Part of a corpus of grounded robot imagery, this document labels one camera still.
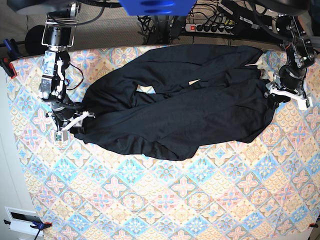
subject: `power strip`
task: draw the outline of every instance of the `power strip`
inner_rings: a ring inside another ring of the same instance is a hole
[[[222,34],[222,35],[234,35],[231,33],[233,27],[225,26],[223,24],[218,25],[203,25],[203,24],[186,24],[185,31],[189,33],[205,33],[205,34]]]

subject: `black garment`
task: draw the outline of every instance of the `black garment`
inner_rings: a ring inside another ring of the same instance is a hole
[[[179,45],[148,51],[93,83],[82,103],[96,119],[75,137],[123,154],[185,160],[199,146],[252,142],[272,121],[266,80],[248,46]],[[190,85],[190,81],[199,80]],[[137,92],[153,86],[156,94]]]

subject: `patterned tablecloth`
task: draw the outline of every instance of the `patterned tablecloth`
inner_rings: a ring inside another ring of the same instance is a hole
[[[155,47],[72,52],[90,84]],[[286,55],[268,51],[259,67],[276,70]],[[53,223],[45,239],[254,240],[307,230],[320,212],[320,66],[308,71],[314,107],[281,105],[251,144],[200,147],[185,161],[123,156],[69,136],[53,139],[48,107],[37,98],[42,57],[15,61],[7,92],[21,167],[34,208]],[[75,86],[80,73],[66,77]]]

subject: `table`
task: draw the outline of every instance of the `table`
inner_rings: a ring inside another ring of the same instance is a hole
[[[69,92],[81,101],[97,79],[161,46],[71,52],[85,81]],[[266,51],[258,68],[275,71],[283,52]],[[202,146],[192,159],[119,155],[69,136],[56,142],[37,96],[42,57],[13,62],[7,77],[16,146],[37,214],[51,222],[45,239],[254,240],[304,232],[320,213],[320,66],[309,68],[314,107],[282,104],[251,144]],[[69,67],[76,85],[81,74]],[[140,89],[152,93],[151,87]]]

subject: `floral tile pattern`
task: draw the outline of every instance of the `floral tile pattern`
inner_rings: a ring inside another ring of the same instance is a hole
[[[70,98],[81,101],[97,79],[154,48],[71,52],[85,81]],[[27,189],[40,218],[53,224],[46,240],[257,240],[304,232],[319,216],[319,60],[307,73],[313,108],[282,104],[252,143],[202,146],[185,161],[122,156],[72,134],[56,142],[48,106],[37,98],[41,60],[13,62],[18,76],[6,86]],[[264,77],[287,61],[277,51],[261,60]],[[81,79],[72,67],[66,75],[72,86]]]

